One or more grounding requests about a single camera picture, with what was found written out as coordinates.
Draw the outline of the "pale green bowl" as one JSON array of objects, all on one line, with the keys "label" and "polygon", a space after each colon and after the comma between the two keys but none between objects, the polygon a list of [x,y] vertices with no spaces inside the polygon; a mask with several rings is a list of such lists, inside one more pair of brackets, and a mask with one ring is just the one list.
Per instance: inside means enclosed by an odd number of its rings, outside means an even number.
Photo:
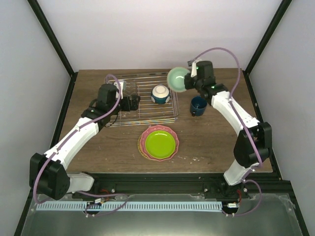
[{"label": "pale green bowl", "polygon": [[190,71],[184,67],[175,67],[167,74],[167,84],[174,92],[185,92],[185,76]]}]

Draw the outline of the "dark blue mug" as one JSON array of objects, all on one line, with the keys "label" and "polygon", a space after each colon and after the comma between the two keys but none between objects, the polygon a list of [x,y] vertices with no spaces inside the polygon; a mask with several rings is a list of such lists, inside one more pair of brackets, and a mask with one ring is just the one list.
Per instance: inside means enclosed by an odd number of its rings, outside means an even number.
[{"label": "dark blue mug", "polygon": [[207,108],[207,101],[201,96],[195,96],[190,103],[190,113],[193,117],[202,116]]}]

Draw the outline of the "chrome wire dish rack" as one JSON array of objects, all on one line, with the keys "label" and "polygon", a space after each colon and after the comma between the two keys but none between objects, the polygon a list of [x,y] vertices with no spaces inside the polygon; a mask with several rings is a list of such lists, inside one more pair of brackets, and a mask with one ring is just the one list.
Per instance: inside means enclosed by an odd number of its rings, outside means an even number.
[{"label": "chrome wire dish rack", "polygon": [[120,111],[113,115],[107,127],[162,124],[175,122],[179,115],[179,102],[176,92],[170,91],[170,99],[165,104],[156,104],[151,100],[151,90],[158,85],[168,86],[167,72],[117,75],[117,79],[126,82],[124,96],[140,96],[136,111]]}]

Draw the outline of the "white and teal bowl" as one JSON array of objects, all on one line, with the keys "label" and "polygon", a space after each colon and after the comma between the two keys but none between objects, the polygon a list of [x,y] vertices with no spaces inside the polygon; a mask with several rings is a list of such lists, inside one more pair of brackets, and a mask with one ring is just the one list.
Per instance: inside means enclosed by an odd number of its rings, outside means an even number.
[{"label": "white and teal bowl", "polygon": [[151,100],[156,104],[165,104],[170,100],[170,91],[164,85],[157,85],[151,91]]}]

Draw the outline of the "lime green plate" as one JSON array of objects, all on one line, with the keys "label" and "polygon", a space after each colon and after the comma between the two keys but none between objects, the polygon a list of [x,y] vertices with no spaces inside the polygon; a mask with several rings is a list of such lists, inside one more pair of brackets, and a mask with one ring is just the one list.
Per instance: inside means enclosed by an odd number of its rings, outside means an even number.
[{"label": "lime green plate", "polygon": [[167,131],[158,130],[148,135],[145,140],[145,148],[153,158],[166,159],[175,151],[176,141]]}]

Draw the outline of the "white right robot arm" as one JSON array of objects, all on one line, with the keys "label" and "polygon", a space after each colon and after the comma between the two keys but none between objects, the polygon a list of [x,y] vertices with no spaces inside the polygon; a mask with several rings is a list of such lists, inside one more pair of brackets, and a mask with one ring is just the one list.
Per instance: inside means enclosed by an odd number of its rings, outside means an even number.
[{"label": "white right robot arm", "polygon": [[185,75],[186,89],[196,89],[201,98],[216,109],[232,126],[237,134],[233,154],[234,161],[219,185],[219,193],[230,198],[236,193],[236,185],[261,167],[272,154],[272,128],[267,122],[260,122],[251,116],[233,98],[223,84],[218,84],[210,61],[196,59],[189,63],[191,72]]}]

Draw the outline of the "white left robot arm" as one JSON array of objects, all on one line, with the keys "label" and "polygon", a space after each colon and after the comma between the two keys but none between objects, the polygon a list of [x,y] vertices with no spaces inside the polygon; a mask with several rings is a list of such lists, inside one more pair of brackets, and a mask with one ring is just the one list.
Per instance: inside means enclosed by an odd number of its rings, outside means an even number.
[{"label": "white left robot arm", "polygon": [[66,172],[79,150],[102,130],[119,112],[136,111],[140,96],[123,95],[124,81],[103,84],[97,98],[83,111],[75,126],[56,145],[44,154],[35,153],[30,159],[30,187],[38,203],[37,194],[44,194],[54,200],[69,192],[83,191],[94,199],[100,194],[100,185],[85,173]]}]

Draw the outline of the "pink scalloped plate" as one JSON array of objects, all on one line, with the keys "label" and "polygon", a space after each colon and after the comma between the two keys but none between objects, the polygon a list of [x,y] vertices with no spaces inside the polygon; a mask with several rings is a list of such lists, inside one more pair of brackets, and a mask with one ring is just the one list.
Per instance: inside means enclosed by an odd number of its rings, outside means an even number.
[{"label": "pink scalloped plate", "polygon": [[[150,156],[147,151],[146,151],[146,148],[145,148],[145,140],[146,138],[148,137],[148,135],[154,131],[158,131],[158,130],[163,130],[163,131],[167,131],[168,133],[170,133],[174,138],[175,138],[175,141],[176,141],[176,148],[175,148],[175,151],[173,152],[173,154],[166,158],[166,159],[156,159],[156,158],[153,158],[152,156]],[[158,161],[158,162],[162,162],[162,161],[166,161],[166,160],[169,160],[171,159],[177,152],[178,152],[178,149],[179,149],[179,139],[178,139],[178,136],[176,134],[175,131],[173,131],[170,127],[167,127],[167,126],[163,126],[163,125],[154,125],[154,126],[150,126],[149,128],[147,128],[142,134],[141,134],[141,141],[140,141],[140,145],[142,147],[142,151],[148,156],[148,160],[153,160],[153,161]]]}]

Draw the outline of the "light blue slotted strip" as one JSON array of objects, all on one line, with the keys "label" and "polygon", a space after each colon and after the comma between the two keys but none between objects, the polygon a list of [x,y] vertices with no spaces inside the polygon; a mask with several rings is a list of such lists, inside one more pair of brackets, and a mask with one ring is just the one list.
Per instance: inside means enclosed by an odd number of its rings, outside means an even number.
[{"label": "light blue slotted strip", "polygon": [[106,202],[87,207],[88,202],[47,201],[37,205],[37,211],[200,211],[221,212],[221,202]]}]

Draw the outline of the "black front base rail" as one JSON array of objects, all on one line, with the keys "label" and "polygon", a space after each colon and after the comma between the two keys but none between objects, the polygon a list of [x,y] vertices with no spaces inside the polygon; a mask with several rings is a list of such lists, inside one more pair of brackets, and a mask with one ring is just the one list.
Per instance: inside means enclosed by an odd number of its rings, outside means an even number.
[{"label": "black front base rail", "polygon": [[290,181],[275,173],[253,173],[247,178],[254,183],[228,186],[222,173],[182,174],[92,174],[94,183],[90,194],[204,194],[206,198],[235,199],[242,195],[258,193],[293,194]]}]

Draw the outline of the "black right frame post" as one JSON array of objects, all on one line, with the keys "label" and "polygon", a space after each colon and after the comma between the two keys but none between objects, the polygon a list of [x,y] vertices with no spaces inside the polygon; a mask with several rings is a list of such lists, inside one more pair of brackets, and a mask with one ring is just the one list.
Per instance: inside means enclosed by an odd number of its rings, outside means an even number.
[{"label": "black right frame post", "polygon": [[264,49],[266,48],[268,42],[270,41],[271,37],[273,36],[275,30],[277,29],[279,23],[281,22],[283,16],[285,15],[287,9],[289,8],[292,0],[282,0],[279,7],[277,8],[270,24],[268,25],[262,39],[260,40],[253,56],[251,57],[245,72],[246,74],[250,74],[254,69],[256,63],[258,62],[260,56],[262,55]]}]

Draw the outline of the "black aluminium frame post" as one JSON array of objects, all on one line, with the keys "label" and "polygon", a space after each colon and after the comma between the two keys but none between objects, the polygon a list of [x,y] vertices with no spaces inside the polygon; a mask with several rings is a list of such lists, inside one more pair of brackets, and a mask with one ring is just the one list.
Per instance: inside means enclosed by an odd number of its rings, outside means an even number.
[{"label": "black aluminium frame post", "polygon": [[60,61],[62,62],[64,68],[66,69],[67,73],[70,77],[73,77],[75,74],[72,66],[70,65],[69,60],[67,59],[52,27],[50,26],[39,2],[37,0],[27,0],[29,6],[33,10],[36,18],[38,19],[41,27],[43,28],[44,32],[46,33],[50,43],[52,44],[55,52],[57,53]]}]

